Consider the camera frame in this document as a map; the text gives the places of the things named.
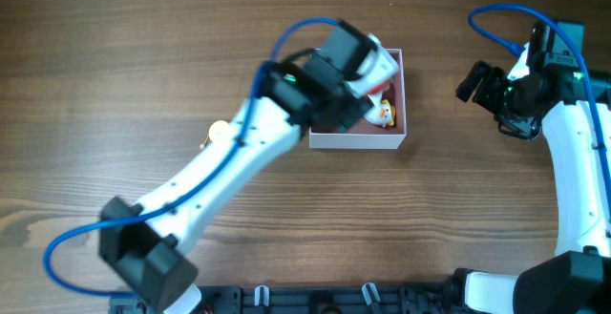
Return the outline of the white plush chicken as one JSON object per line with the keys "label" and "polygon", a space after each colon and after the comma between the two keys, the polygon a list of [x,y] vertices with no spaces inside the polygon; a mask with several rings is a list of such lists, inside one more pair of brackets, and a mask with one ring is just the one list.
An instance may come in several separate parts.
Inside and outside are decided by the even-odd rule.
{"label": "white plush chicken", "polygon": [[383,127],[394,127],[396,109],[387,99],[382,98],[382,93],[370,94],[369,100],[372,107],[365,113],[364,118],[367,122]]}

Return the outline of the yellow wooden rattle drum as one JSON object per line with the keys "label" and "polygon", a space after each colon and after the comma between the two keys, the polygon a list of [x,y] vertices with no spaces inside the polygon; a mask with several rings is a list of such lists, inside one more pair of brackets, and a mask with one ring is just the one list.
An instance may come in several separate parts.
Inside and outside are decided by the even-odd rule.
{"label": "yellow wooden rattle drum", "polygon": [[204,140],[199,145],[201,150],[205,149],[209,144],[216,142],[223,138],[223,136],[230,131],[230,125],[225,120],[217,120],[215,121],[208,130],[208,134]]}

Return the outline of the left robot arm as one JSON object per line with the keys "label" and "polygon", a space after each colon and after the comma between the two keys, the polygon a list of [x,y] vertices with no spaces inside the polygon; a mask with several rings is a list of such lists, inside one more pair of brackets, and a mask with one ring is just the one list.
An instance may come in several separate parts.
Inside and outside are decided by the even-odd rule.
{"label": "left robot arm", "polygon": [[188,313],[201,299],[188,258],[206,226],[244,185],[312,129],[345,131],[371,108],[373,89],[397,64],[372,34],[332,21],[320,48],[280,58],[291,26],[253,79],[226,133],[156,190],[100,212],[100,258],[154,313]]}

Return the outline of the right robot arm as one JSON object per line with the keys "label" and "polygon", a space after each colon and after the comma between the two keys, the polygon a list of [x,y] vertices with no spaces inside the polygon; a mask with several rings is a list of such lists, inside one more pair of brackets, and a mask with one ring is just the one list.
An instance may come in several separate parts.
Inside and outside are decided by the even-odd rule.
{"label": "right robot arm", "polygon": [[483,313],[607,313],[610,310],[610,75],[584,73],[577,57],[584,26],[557,21],[568,42],[542,21],[509,72],[483,61],[457,97],[490,112],[498,130],[544,136],[558,201],[555,256],[517,276],[458,269],[446,302]]}

